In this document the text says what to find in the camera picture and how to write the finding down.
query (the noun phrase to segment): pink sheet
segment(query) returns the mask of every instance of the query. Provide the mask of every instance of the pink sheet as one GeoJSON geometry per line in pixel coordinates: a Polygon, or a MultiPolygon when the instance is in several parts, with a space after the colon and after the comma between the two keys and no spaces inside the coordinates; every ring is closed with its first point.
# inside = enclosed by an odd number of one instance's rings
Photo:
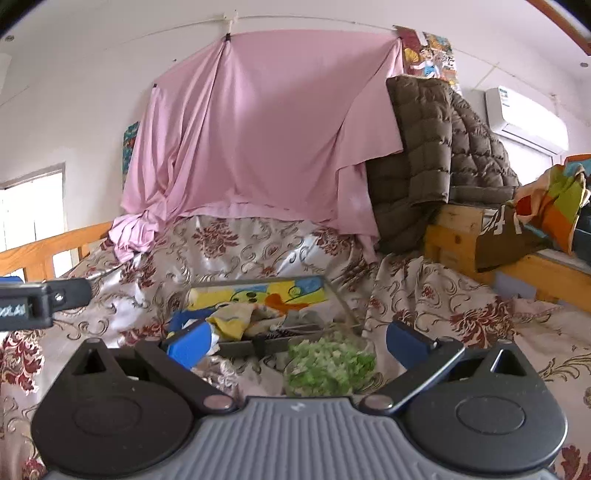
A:
{"type": "Polygon", "coordinates": [[[233,35],[156,80],[109,233],[119,260],[179,216],[311,220],[373,239],[365,165],[401,151],[388,34],[233,35]]]}

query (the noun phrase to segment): wall-mounted air conditioner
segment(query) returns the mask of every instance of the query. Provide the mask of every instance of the wall-mounted air conditioner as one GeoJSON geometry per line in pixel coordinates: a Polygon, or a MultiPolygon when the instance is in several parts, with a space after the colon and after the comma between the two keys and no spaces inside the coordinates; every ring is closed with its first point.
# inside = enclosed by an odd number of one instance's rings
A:
{"type": "Polygon", "coordinates": [[[493,132],[548,155],[569,149],[569,134],[564,122],[539,103],[497,87],[486,92],[488,122],[493,132]]]}

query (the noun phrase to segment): brown puffer jacket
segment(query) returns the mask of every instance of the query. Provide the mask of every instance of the brown puffer jacket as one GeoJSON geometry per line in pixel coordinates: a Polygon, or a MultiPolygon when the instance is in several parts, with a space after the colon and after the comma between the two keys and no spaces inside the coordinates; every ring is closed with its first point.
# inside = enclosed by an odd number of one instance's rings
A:
{"type": "Polygon", "coordinates": [[[366,162],[380,250],[417,248],[443,203],[497,206],[519,186],[505,147],[447,82],[386,81],[404,152],[366,162]]]}

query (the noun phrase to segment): wooden bed frame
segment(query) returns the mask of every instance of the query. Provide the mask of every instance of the wooden bed frame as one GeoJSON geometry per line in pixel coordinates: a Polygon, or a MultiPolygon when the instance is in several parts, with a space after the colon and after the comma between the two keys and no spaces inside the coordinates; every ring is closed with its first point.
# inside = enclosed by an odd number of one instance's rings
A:
{"type": "Polygon", "coordinates": [[[77,250],[78,259],[82,260],[90,254],[89,245],[106,238],[110,229],[111,222],[100,223],[0,252],[0,276],[22,268],[26,281],[55,278],[54,255],[77,250]]]}
{"type": "Polygon", "coordinates": [[[476,272],[476,238],[485,214],[481,208],[446,205],[427,228],[425,256],[487,285],[500,271],[535,287],[537,300],[562,300],[591,313],[591,275],[568,265],[532,254],[495,271],[476,272]]]}

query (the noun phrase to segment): chopped green onion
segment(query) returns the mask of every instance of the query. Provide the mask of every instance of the chopped green onion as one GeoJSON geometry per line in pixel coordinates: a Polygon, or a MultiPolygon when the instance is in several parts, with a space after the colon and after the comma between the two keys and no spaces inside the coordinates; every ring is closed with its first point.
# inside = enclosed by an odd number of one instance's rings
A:
{"type": "Polygon", "coordinates": [[[300,397],[351,395],[367,384],[376,366],[373,353],[360,351],[345,338],[304,340],[290,345],[289,355],[286,390],[300,397]]]}

